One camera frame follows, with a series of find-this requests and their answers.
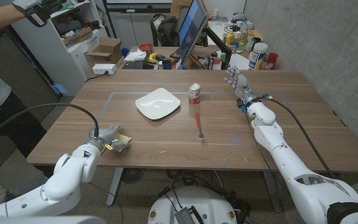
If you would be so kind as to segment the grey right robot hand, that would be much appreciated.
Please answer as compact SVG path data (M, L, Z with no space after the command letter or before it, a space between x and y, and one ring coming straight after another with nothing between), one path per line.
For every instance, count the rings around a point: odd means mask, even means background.
M258 102L258 98L252 91L246 76L243 75L236 66L229 66L226 72L229 78L225 78L224 80L234 89L238 97L237 106L239 108L244 107L245 110L247 110L251 104Z

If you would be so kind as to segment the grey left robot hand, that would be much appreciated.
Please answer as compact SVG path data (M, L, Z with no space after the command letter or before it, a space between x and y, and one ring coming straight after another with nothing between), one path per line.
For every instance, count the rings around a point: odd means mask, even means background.
M108 149L109 151L121 152L129 148L131 144L128 140L121 139L122 135L119 133L120 128L120 125L99 128L98 137L96 137L96 131L90 131L86 143L96 146L100 151Z

